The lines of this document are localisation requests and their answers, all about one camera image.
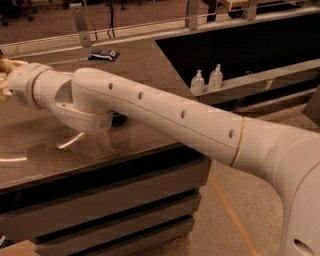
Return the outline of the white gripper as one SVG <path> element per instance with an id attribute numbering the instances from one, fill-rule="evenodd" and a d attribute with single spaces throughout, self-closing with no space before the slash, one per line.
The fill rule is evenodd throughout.
<path id="1" fill-rule="evenodd" d="M 12 95 L 20 105 L 39 109 L 40 106 L 33 96 L 33 88 L 36 79 L 48 70 L 52 70 L 52 67 L 0 58 L 0 100 L 6 100 Z"/>

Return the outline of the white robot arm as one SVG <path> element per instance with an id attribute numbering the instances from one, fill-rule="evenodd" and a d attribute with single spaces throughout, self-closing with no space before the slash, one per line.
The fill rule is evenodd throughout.
<path id="1" fill-rule="evenodd" d="M 283 205 L 279 256 L 320 256 L 320 134 L 242 117 L 93 68 L 73 73 L 4 59 L 1 87 L 85 134 L 121 113 L 232 168 L 268 182 Z"/>

